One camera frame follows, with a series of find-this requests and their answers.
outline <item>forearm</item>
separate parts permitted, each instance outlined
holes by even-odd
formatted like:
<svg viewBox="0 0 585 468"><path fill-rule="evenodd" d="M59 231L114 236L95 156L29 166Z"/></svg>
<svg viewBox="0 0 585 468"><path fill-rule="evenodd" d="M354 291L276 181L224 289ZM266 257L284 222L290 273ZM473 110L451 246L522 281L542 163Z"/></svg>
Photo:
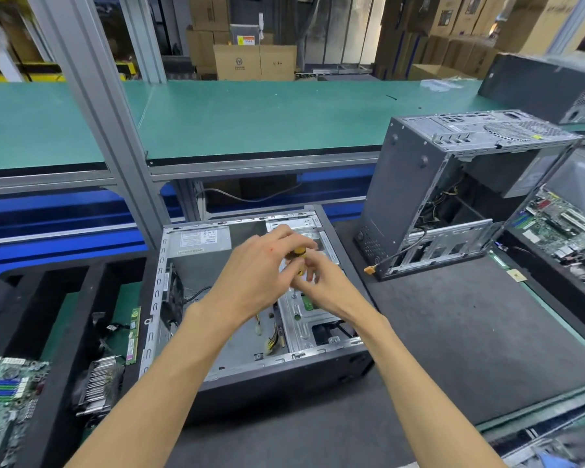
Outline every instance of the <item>forearm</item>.
<svg viewBox="0 0 585 468"><path fill-rule="evenodd" d="M505 467L476 428L407 351L385 317L373 309L363 322L354 326L382 374L421 468Z"/></svg>
<svg viewBox="0 0 585 468"><path fill-rule="evenodd" d="M175 337L68 463L69 468L164 466L208 370L234 325L200 304Z"/></svg>

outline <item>blue cloth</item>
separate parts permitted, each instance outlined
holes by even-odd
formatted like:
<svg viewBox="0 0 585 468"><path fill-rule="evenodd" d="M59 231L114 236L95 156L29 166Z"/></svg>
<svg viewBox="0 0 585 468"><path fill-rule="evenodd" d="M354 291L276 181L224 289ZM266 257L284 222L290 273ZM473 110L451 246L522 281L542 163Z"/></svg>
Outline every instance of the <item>blue cloth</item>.
<svg viewBox="0 0 585 468"><path fill-rule="evenodd" d="M555 457L547 453L539 453L539 459L544 468L578 468L576 463Z"/></svg>

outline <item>person's left hand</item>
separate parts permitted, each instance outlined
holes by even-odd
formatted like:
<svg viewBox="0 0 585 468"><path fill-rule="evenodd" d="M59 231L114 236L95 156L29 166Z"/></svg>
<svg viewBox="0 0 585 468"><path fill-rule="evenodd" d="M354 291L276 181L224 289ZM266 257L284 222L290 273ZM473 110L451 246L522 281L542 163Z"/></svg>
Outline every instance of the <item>person's left hand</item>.
<svg viewBox="0 0 585 468"><path fill-rule="evenodd" d="M295 233L288 225L280 225L264 236L252 236L232 252L201 305L242 325L288 290L304 267L304 259L293 259L281 272L279 267L289 252L301 246L317 248L314 240Z"/></svg>

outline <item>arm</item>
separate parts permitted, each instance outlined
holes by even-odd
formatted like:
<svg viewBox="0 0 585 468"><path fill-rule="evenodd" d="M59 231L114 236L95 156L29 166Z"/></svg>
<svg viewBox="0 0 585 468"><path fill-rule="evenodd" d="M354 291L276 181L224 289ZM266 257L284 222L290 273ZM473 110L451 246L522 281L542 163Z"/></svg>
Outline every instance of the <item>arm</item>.
<svg viewBox="0 0 585 468"><path fill-rule="evenodd" d="M505 464L398 339L388 320L354 288L338 266L308 251L307 280L293 285L321 308L355 327L381 373L421 468L504 468Z"/></svg>
<svg viewBox="0 0 585 468"><path fill-rule="evenodd" d="M300 246L315 248L316 243L287 225L238 246L212 290L188 307L179 330L149 371L67 467L164 466L195 395L227 339L284 294L304 267L304 260L298 258L279 272L286 254Z"/></svg>

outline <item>motherboard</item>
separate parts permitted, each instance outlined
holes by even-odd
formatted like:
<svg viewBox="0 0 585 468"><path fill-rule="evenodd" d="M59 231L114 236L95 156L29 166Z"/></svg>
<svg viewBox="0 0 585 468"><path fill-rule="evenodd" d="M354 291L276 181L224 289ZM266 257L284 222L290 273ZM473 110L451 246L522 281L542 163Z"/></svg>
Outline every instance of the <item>motherboard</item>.
<svg viewBox="0 0 585 468"><path fill-rule="evenodd" d="M50 364L0 356L0 468L13 466Z"/></svg>
<svg viewBox="0 0 585 468"><path fill-rule="evenodd" d="M512 226L585 282L584 212L553 192L540 189Z"/></svg>

